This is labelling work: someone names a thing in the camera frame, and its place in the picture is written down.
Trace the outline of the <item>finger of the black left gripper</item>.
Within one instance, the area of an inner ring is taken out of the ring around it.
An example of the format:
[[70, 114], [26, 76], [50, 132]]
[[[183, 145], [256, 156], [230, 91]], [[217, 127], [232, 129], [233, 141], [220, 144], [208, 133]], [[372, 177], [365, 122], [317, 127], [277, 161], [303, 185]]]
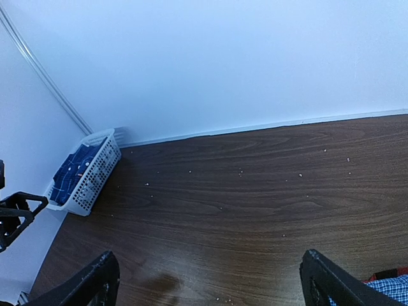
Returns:
[[1, 252], [4, 252], [48, 205], [45, 196], [17, 192], [1, 200]]

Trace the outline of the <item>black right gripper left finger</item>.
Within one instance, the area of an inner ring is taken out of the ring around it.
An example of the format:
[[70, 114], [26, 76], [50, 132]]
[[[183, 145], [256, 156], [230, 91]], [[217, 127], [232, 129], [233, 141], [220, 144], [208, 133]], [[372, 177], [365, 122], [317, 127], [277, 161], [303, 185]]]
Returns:
[[117, 258], [106, 251], [65, 283], [42, 294], [28, 305], [115, 305], [120, 284]]

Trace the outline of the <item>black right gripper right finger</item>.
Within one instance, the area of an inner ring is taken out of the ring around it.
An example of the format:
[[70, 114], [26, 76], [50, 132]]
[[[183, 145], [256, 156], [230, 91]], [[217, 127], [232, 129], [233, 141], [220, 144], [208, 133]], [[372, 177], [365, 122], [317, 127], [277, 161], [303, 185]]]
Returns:
[[306, 305], [403, 305], [354, 278], [315, 249], [303, 255], [300, 278]]

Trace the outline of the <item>dark blue plaid shirt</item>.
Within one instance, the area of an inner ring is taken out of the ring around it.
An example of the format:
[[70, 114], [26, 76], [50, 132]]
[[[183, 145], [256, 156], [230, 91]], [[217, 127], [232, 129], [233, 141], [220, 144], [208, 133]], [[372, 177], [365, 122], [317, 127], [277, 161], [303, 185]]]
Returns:
[[57, 170], [53, 177], [54, 186], [50, 199], [58, 206], [63, 206], [67, 202], [102, 146], [102, 143], [94, 146], [81, 144]]

